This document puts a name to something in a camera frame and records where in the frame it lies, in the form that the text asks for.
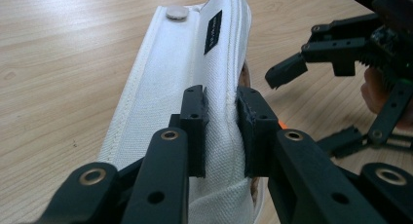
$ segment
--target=white cloth pouch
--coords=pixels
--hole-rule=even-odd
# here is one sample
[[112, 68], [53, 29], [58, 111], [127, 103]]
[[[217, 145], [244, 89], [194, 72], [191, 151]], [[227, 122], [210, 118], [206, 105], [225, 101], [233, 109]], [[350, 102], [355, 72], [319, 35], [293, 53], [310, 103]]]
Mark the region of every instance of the white cloth pouch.
[[190, 178], [189, 223], [254, 223], [237, 126], [237, 86], [251, 14], [245, 0], [158, 7], [131, 70], [98, 160], [122, 169], [145, 156], [156, 131], [180, 112], [184, 90], [207, 88], [206, 178]]

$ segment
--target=wooden table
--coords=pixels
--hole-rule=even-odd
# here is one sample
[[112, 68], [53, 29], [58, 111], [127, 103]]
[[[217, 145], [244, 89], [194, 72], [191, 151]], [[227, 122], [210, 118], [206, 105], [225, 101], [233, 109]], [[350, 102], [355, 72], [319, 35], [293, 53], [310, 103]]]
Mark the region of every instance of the wooden table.
[[[34, 221], [75, 168], [96, 159], [158, 5], [206, 0], [0, 0], [0, 222]], [[329, 64], [274, 91], [266, 71], [297, 52], [314, 24], [368, 13], [352, 0], [247, 0], [252, 86], [290, 128], [320, 139], [371, 114], [364, 67], [336, 78]], [[367, 150], [337, 161], [359, 171], [387, 162], [413, 173], [412, 155]], [[261, 223], [277, 223], [267, 199]]]

